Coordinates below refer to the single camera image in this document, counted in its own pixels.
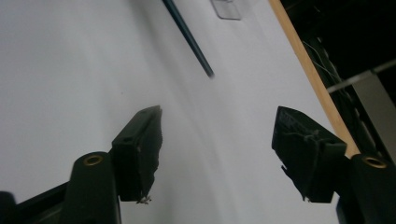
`wooden edge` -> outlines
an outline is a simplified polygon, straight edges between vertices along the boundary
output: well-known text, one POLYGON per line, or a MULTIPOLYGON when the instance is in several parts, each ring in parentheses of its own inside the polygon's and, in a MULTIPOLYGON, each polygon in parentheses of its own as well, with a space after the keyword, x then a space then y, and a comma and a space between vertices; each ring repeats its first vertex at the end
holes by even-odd
POLYGON ((335 107, 330 94, 327 92, 323 82, 321 81, 318 71, 312 64, 312 61, 308 56, 308 53, 306 52, 300 37, 297 35, 297 32, 295 31, 285 8, 283 8, 280 0, 269 0, 269 2, 277 16, 277 19, 280 22, 280 25, 283 28, 283 31, 288 37, 288 40, 293 47, 300 64, 303 67, 306 76, 308 77, 308 80, 311 83, 311 86, 314 89, 315 94, 317 95, 320 104, 326 113, 327 118, 334 128, 335 134, 347 143, 346 155, 350 158, 353 155, 359 154, 360 152, 355 144, 355 141, 353 140, 349 130, 347 129, 347 126, 338 113, 338 110, 335 107))

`screw hole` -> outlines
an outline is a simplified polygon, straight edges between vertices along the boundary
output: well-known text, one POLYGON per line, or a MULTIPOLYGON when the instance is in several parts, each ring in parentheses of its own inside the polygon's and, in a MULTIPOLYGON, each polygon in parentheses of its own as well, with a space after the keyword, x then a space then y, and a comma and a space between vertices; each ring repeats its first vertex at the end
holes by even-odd
POLYGON ((382 162, 376 158, 373 158, 373 157, 365 157, 365 158, 363 158, 363 161, 366 164, 373 166, 374 168, 378 168, 378 169, 387 168, 387 165, 384 162, 382 162))
POLYGON ((103 160, 103 157, 98 155, 91 155, 84 160, 84 165, 93 166, 100 163, 103 160))

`black bracket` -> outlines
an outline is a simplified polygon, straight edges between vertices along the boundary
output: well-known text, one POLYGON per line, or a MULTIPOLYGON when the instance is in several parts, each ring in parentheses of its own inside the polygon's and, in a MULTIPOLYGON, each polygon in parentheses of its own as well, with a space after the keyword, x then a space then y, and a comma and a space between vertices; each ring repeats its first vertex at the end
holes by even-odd
POLYGON ((280 106, 272 149, 311 203, 340 196, 340 223, 396 223, 396 167, 378 155, 345 157, 347 144, 306 114, 280 106))
POLYGON ((109 153, 75 161, 69 182, 16 204, 0 191, 0 224, 120 224, 122 201, 147 203, 163 142, 162 110, 139 111, 113 141, 109 153))

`black rod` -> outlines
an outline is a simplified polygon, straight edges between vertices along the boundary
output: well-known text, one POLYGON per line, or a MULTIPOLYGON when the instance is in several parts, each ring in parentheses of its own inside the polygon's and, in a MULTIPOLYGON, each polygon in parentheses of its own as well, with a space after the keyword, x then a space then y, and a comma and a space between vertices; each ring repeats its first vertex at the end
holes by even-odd
POLYGON ((215 74, 213 73, 212 68, 207 62, 205 55, 201 52, 201 49, 199 48, 194 37, 192 36, 192 33, 190 32, 186 22, 184 22, 183 18, 181 17, 180 12, 178 11, 173 0, 163 0, 163 3, 165 4, 166 8, 168 9, 169 13, 177 24, 178 29, 180 29, 181 33, 184 35, 184 38, 189 43, 190 48, 194 52, 195 56, 197 57, 201 66, 204 68, 207 75, 209 77, 213 77, 215 74))

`white table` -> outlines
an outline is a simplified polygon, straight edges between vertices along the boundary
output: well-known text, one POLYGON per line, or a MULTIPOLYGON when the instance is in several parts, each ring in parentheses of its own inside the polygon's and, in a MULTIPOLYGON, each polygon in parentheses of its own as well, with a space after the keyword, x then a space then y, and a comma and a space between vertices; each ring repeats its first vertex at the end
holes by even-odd
POLYGON ((175 3, 214 79, 160 0, 0 1, 0 190, 20 203, 66 182, 161 105, 153 201, 122 203, 123 223, 337 223, 337 196, 303 202, 271 149, 279 105, 332 127, 269 3, 241 21, 175 3))

